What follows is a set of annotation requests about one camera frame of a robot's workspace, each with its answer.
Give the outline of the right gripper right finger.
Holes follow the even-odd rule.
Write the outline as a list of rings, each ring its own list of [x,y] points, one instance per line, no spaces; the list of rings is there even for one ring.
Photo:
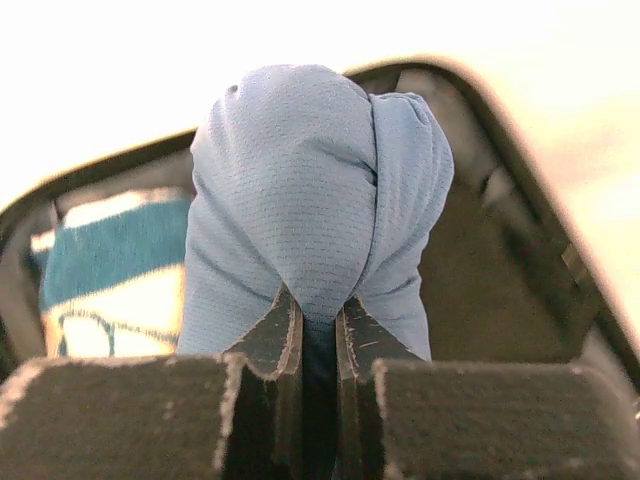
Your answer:
[[[583,363],[426,362],[358,299],[336,320],[345,479],[635,479],[622,388]]]

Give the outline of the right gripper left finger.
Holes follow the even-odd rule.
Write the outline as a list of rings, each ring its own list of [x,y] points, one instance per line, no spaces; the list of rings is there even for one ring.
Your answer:
[[[5,479],[299,479],[303,315],[220,355],[35,359],[1,387]]]

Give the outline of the black white space suitcase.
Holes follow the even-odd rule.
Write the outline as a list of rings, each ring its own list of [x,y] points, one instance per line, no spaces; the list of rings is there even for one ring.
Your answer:
[[[371,93],[423,95],[457,128],[456,177],[423,256],[422,299],[437,360],[578,360],[639,396],[639,342],[603,277],[533,171],[486,84],[447,60],[353,68]],[[130,190],[191,186],[192,130],[67,172],[1,209],[1,372],[44,354],[32,235],[72,207]]]

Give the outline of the teal cream patterned towel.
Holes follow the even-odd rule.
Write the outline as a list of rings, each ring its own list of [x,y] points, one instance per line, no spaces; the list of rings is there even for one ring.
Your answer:
[[[32,236],[49,357],[175,351],[190,204],[178,187],[129,190],[73,207]]]

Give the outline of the light blue garment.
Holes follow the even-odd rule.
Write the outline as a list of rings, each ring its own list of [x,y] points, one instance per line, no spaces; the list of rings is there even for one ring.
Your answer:
[[[179,353],[226,350],[286,286],[316,366],[354,296],[430,357],[418,266],[454,162],[421,96],[370,94],[319,65],[265,67],[216,101],[191,153]]]

